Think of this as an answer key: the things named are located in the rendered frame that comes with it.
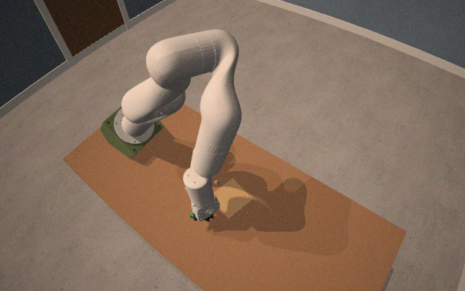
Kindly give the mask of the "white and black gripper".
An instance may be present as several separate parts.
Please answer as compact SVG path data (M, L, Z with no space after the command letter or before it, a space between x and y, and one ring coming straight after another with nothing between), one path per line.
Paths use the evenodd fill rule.
M195 207L192 206L192 212L193 212L193 214L194 214L194 218L193 218L193 219L194 219L195 221L198 220L199 222L201 222L201 221L203 221L203 220L209 222L208 217L211 216L211 218L213 219L213 213L215 213L216 211L218 211L219 208L220 208L220 203L219 203L219 201L217 200L216 195L214 195L214 201L213 201L212 205L209 206L208 208L206 208L206 209L199 209L199 208L197 208L196 206L195 206Z

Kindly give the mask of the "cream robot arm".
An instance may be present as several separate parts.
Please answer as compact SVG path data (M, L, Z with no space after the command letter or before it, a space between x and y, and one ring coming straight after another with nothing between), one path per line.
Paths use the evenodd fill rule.
M213 78L200 102L202 121L192 154L193 166L191 162L183 178L192 206L200 209L208 208L214 201L211 177L221 170L241 124L241 106L234 86L238 55L233 35L220 29L156 43L146 56L146 66L154 80L150 77L124 95L114 121L117 135L126 143L147 141L154 123L184 105L191 78L211 72Z

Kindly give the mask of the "tan flat mat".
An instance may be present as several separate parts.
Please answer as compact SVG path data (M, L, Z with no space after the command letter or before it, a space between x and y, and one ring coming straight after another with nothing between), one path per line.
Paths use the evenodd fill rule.
M217 189L214 194L220 203L219 209L228 219L253 200L233 178Z

